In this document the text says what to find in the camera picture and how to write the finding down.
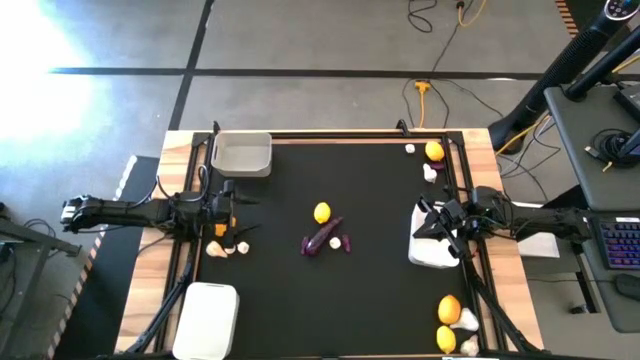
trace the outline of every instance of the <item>keyboard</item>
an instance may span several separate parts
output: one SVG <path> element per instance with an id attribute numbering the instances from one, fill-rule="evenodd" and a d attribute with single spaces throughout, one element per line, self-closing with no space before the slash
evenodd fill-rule
<path id="1" fill-rule="evenodd" d="M 610 269 L 640 270 L 640 219 L 599 218 L 596 239 Z"/>

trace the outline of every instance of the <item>purple eggplant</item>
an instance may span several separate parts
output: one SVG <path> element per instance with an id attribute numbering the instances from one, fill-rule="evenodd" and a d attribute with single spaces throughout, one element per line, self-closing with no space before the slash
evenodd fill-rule
<path id="1" fill-rule="evenodd" d="M 342 234 L 342 247 L 347 254 L 351 253 L 351 240 L 347 234 Z"/>
<path id="2" fill-rule="evenodd" d="M 306 252 L 305 248 L 307 247 L 307 244 L 308 244 L 308 243 L 309 243 L 309 237 L 308 237 L 308 236 L 305 236 L 305 237 L 302 239 L 302 246 L 300 247 L 300 255 L 306 255 L 306 254 L 307 254 L 307 252 Z"/>
<path id="3" fill-rule="evenodd" d="M 309 240 L 306 246 L 303 246 L 304 255 L 308 256 L 316 256 L 320 252 L 320 248 L 322 245 L 329 239 L 331 235 L 331 231 L 335 229 L 341 222 L 342 217 L 335 218 L 325 226 L 320 229 L 312 238 Z"/>

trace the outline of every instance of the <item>garlic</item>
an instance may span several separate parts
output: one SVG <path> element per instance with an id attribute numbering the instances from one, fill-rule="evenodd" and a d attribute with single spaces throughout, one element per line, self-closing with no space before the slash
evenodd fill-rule
<path id="1" fill-rule="evenodd" d="M 340 247 L 340 245 L 342 244 L 342 242 L 340 241 L 340 239 L 338 239 L 337 237 L 332 238 L 331 240 L 329 240 L 329 246 L 331 246 L 331 248 L 333 250 L 336 250 Z"/>
<path id="2" fill-rule="evenodd" d="M 247 244 L 246 242 L 241 242 L 240 244 L 238 244 L 238 252 L 242 255 L 246 254 L 249 252 L 249 244 Z"/>
<path id="3" fill-rule="evenodd" d="M 475 357 L 480 352 L 480 347 L 478 346 L 478 335 L 473 335 L 469 338 L 469 340 L 465 341 L 460 345 L 460 352 L 464 356 Z"/>
<path id="4" fill-rule="evenodd" d="M 478 318 L 468 308 L 462 309 L 460 313 L 460 319 L 455 324 L 450 326 L 452 329 L 465 329 L 469 331 L 478 331 L 480 323 Z"/>
<path id="5" fill-rule="evenodd" d="M 422 169 L 424 170 L 424 179 L 430 183 L 436 182 L 436 177 L 438 173 L 429 166 L 429 164 L 422 165 Z"/>
<path id="6" fill-rule="evenodd" d="M 207 252 L 207 255 L 211 257 L 226 258 L 228 256 L 227 253 L 222 250 L 222 246 L 220 246 L 217 241 L 210 242 L 205 251 Z"/>

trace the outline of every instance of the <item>desk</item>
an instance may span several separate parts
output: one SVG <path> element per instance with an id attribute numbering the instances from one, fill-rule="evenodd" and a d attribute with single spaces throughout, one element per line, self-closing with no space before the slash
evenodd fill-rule
<path id="1" fill-rule="evenodd" d="M 502 189 L 487 130 L 464 129 L 461 131 L 463 131 L 464 135 L 467 158 L 474 185 Z M 160 158 L 158 175 L 168 193 L 182 191 L 193 133 L 192 131 L 172 131 L 167 133 Z M 456 166 L 456 172 L 458 172 L 459 164 Z M 161 233 L 158 230 L 145 229 L 140 245 L 149 244 L 159 237 L 161 237 Z M 167 276 L 171 247 L 170 242 L 162 242 L 149 248 L 138 257 L 116 350 L 124 350 L 130 346 L 149 324 L 159 308 Z M 510 240 L 494 238 L 487 241 L 487 247 L 496 292 L 501 305 L 527 339 L 534 345 L 543 347 L 517 244 Z M 175 337 L 178 308 L 176 306 L 173 309 L 169 318 L 169 328 L 165 341 L 167 348 L 171 348 Z M 493 326 L 490 323 L 491 318 L 486 308 L 483 308 L 482 318 L 486 325 L 489 344 L 495 346 L 495 336 L 491 330 Z"/>
<path id="2" fill-rule="evenodd" d="M 545 97 L 580 182 L 579 187 L 568 192 L 572 193 L 568 201 L 576 206 L 583 203 L 585 207 L 598 212 L 635 211 L 636 215 L 633 216 L 637 216 L 640 167 L 612 168 L 603 173 L 603 164 L 584 151 L 591 138 L 603 129 L 618 128 L 633 132 L 640 125 L 613 99 L 616 92 L 616 86 L 596 87 L 589 90 L 585 100 L 573 102 L 564 96 L 562 89 L 549 88 L 545 90 Z M 563 196 L 558 198 L 560 202 L 565 201 Z M 620 273 L 638 276 L 637 271 L 609 270 L 602 261 L 595 241 L 587 241 L 582 246 L 595 279 L 612 280 Z M 590 288 L 593 285 L 585 285 L 592 292 Z M 620 295 L 613 284 L 598 282 L 596 286 L 613 327 L 619 332 L 640 332 L 638 302 Z"/>

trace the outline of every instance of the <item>lemon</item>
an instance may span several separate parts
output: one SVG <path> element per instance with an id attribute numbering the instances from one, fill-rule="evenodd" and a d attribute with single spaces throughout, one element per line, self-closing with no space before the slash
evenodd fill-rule
<path id="1" fill-rule="evenodd" d="M 443 324 L 451 325 L 460 319 L 460 302 L 453 295 L 447 295 L 438 305 L 438 318 Z"/>
<path id="2" fill-rule="evenodd" d="M 444 158 L 444 149 L 439 142 L 427 142 L 427 145 L 424 146 L 424 153 L 431 161 L 440 161 Z"/>
<path id="3" fill-rule="evenodd" d="M 313 217 L 316 219 L 318 224 L 324 224 L 329 221 L 329 218 L 331 217 L 331 208 L 329 207 L 329 204 L 321 202 L 316 205 L 316 208 L 313 210 Z"/>
<path id="4" fill-rule="evenodd" d="M 436 331 L 436 342 L 445 354 L 450 354 L 456 349 L 456 335 L 448 326 L 442 325 Z"/>

